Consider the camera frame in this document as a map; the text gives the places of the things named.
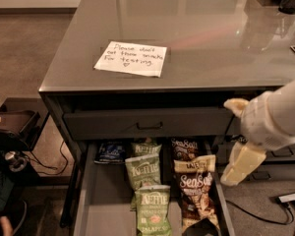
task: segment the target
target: chip bag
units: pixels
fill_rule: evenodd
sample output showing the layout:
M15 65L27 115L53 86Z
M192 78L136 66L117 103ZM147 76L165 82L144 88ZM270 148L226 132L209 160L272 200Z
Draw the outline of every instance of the chip bag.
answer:
M125 160L130 186L134 191L141 187L160 185L159 156L157 153L131 157ZM136 209L136 199L131 200L131 210Z
M171 236L167 213L170 187L154 185L136 191L138 236Z
M108 141L101 143L99 153L94 159L95 163L124 163L126 157L125 147L120 141Z
M146 138L144 141L135 141L131 143L133 156L142 156L151 153L160 153L161 145L155 139Z
M171 150L175 160L190 161L201 155L198 142L188 138L172 138Z
M183 232L205 218L219 230L214 204L208 195L214 170L215 155L202 155L191 161L174 160L175 178L183 194Z

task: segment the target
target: kettle chips bag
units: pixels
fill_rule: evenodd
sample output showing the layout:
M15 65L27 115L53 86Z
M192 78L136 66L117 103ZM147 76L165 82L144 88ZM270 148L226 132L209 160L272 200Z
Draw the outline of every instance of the kettle chips bag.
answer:
M171 236L167 213L170 187L154 185L141 187L136 191L137 228L139 236Z
M137 191L143 186L160 185L159 156L157 153L131 157L125 160L130 186ZM136 196L130 204L136 210Z
M155 139L146 138L144 141L135 141L131 143L133 150L133 157L142 156L151 153L160 153L161 145L158 145Z

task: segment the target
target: white robotic arm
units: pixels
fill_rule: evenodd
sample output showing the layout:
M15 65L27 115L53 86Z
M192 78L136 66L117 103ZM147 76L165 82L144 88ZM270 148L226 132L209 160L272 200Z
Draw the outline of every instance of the white robotic arm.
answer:
M237 185L265 159L267 150L295 144L295 81L247 101L229 99L224 106L241 118L241 133L248 142L236 143L221 177Z

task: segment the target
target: gray carpet floor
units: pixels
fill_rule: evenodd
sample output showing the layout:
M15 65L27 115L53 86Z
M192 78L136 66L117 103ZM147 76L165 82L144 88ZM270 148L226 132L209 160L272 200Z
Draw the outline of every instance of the gray carpet floor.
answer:
M71 14L0 15L0 104L6 97L38 97L38 88L72 19ZM62 139L52 120L48 120L35 148L35 155L46 165L64 166L59 153ZM63 173L70 176L73 160ZM48 170L34 165L37 171ZM248 181L237 187L223 187L225 198L267 219L286 222L289 215L273 197L295 192L295 180ZM66 186L27 187L21 196L29 202L29 216L22 235L70 235L60 228L59 219ZM294 236L295 221L276 225L259 221L228 205L238 236Z

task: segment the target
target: white paper note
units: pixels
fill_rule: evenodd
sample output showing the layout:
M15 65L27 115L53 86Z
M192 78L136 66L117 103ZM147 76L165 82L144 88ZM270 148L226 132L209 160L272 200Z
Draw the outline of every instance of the white paper note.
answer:
M165 54L166 47L111 41L94 68L160 77Z

